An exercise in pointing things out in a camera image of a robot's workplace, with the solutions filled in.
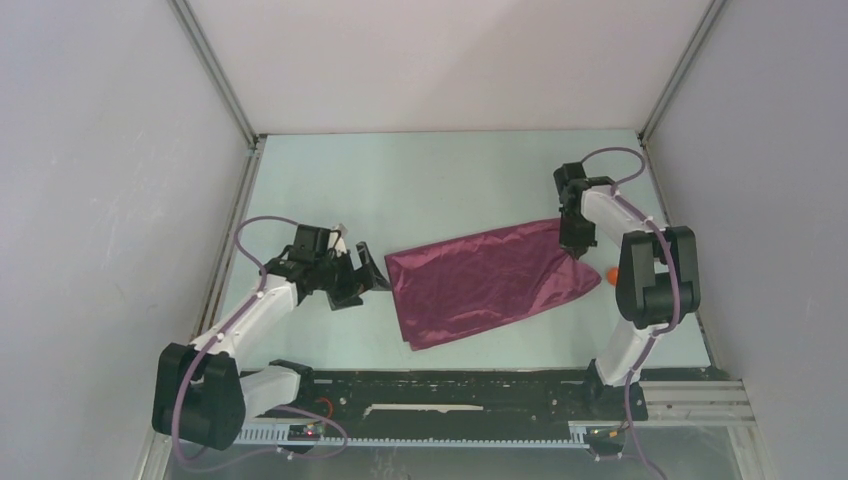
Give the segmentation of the maroon satin cloth napkin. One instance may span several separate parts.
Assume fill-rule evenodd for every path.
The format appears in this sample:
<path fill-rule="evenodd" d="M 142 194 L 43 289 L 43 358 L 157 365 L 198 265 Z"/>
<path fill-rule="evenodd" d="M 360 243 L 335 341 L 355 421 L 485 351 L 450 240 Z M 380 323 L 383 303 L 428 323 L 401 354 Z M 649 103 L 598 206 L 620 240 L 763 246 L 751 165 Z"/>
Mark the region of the maroon satin cloth napkin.
<path fill-rule="evenodd" d="M 402 339 L 426 350 L 584 297 L 602 277 L 558 237 L 544 219 L 386 255 Z"/>

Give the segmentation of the small orange object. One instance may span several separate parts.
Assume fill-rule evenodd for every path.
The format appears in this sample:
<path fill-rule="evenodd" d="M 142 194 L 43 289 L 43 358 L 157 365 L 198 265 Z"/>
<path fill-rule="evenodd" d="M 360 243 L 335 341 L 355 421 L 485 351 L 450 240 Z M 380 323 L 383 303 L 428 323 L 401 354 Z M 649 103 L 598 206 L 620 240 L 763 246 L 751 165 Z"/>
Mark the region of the small orange object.
<path fill-rule="evenodd" d="M 619 268 L 613 267 L 606 272 L 607 282 L 612 286 L 617 286 L 619 281 Z"/>

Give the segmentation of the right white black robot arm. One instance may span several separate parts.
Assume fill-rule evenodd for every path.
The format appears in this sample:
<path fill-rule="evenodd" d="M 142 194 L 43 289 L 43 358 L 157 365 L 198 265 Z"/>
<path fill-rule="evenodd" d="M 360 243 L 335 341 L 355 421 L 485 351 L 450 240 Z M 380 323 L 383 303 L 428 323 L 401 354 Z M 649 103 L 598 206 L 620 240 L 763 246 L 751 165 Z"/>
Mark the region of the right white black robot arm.
<path fill-rule="evenodd" d="M 696 236 L 639 210 L 609 177 L 590 177 L 579 162 L 553 173 L 559 198 L 559 245 L 579 259 L 604 233 L 619 248 L 615 301 L 620 319 L 607 347 L 587 369 L 581 402 L 606 418 L 633 387 L 647 356 L 701 302 Z"/>

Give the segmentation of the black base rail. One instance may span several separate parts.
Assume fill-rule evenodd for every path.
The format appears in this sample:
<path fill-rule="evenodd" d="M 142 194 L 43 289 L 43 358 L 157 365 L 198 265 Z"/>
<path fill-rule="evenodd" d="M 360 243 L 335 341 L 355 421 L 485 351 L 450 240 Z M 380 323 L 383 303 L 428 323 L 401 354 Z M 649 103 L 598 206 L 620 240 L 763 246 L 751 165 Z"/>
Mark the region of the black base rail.
<path fill-rule="evenodd" d="M 644 421 L 639 385 L 592 401 L 581 370 L 338 371 L 307 376 L 293 407 L 354 437 L 562 439 L 569 428 Z"/>

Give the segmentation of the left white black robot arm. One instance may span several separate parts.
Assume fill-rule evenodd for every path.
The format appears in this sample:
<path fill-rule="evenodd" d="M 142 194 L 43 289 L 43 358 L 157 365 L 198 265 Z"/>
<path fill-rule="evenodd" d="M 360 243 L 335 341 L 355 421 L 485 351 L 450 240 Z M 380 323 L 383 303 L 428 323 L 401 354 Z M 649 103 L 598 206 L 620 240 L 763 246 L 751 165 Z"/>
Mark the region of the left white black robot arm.
<path fill-rule="evenodd" d="M 187 344 L 171 343 L 158 359 L 151 424 L 155 432 L 224 450 L 244 423 L 279 406 L 304 416 L 316 403 L 311 367 L 274 360 L 260 370 L 242 363 L 271 328 L 308 296 L 326 295 L 333 311 L 362 305 L 363 294 L 390 284 L 359 242 L 349 249 L 345 229 L 299 224 L 291 244 L 261 262 L 258 282 L 228 317 Z"/>

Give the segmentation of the aluminium corner post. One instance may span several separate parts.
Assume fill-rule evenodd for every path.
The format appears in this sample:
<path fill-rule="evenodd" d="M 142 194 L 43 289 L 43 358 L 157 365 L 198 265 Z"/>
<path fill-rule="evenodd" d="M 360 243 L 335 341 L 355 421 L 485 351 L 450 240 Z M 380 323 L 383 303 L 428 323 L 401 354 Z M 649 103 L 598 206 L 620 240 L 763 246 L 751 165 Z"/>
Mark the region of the aluminium corner post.
<path fill-rule="evenodd" d="M 650 139 L 657 131 L 687 75 L 696 64 L 701 51 L 707 44 L 712 31 L 729 4 L 730 1 L 728 0 L 711 0 L 708 2 L 660 95 L 639 131 L 638 138 L 643 147 L 649 144 Z"/>
<path fill-rule="evenodd" d="M 250 149 L 255 149 L 259 142 L 259 134 L 249 121 L 246 111 L 216 55 L 191 2 L 187 0 L 168 0 L 167 3 L 185 31 L 189 44 L 195 51 L 202 67 L 235 122 L 241 136 Z"/>

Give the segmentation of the left aluminium corner post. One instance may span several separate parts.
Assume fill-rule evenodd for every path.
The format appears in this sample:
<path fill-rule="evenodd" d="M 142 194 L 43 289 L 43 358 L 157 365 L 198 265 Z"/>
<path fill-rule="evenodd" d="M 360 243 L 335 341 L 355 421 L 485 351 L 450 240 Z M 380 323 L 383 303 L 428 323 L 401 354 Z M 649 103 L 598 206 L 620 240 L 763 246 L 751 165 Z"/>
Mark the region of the left aluminium corner post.
<path fill-rule="evenodd" d="M 202 67 L 235 122 L 241 136 L 250 149 L 255 149 L 259 142 L 259 134 L 249 121 L 246 111 L 216 55 L 191 2 L 187 0 L 168 0 L 167 3 L 185 31 L 189 44 L 195 51 Z"/>

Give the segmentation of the right aluminium corner post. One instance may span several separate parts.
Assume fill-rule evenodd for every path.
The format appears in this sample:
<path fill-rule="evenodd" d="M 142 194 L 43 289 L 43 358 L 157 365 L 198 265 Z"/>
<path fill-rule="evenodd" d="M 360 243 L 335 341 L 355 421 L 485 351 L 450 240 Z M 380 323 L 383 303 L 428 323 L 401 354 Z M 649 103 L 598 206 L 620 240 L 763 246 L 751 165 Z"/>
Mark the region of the right aluminium corner post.
<path fill-rule="evenodd" d="M 639 131 L 638 138 L 643 147 L 649 144 L 650 139 L 657 131 L 687 75 L 696 64 L 701 51 L 707 44 L 712 31 L 729 4 L 730 1 L 728 0 L 711 0 L 708 2 L 660 95 Z"/>

